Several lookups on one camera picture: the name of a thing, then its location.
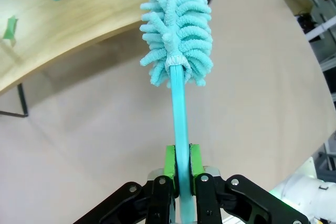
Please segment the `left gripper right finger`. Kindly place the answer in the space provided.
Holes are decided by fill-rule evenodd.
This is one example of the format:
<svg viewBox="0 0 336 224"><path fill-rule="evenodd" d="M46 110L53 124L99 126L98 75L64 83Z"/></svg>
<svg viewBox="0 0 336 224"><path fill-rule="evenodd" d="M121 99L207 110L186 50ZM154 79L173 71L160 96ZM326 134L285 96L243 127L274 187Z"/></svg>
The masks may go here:
<svg viewBox="0 0 336 224"><path fill-rule="evenodd" d="M221 210L243 223L308 223L308 218L243 175L222 179L218 169L203 166L198 144L190 145L192 193L197 222L220 223Z"/></svg>

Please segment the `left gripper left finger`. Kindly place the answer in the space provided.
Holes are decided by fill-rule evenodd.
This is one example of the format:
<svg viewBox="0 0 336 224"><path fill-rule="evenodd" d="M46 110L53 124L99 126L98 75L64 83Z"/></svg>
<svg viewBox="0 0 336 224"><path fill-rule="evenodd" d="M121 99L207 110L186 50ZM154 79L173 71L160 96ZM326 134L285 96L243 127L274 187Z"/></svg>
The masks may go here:
<svg viewBox="0 0 336 224"><path fill-rule="evenodd" d="M75 223L174 223L178 196L175 146L169 145L164 167L150 172L145 185L125 183Z"/></svg>

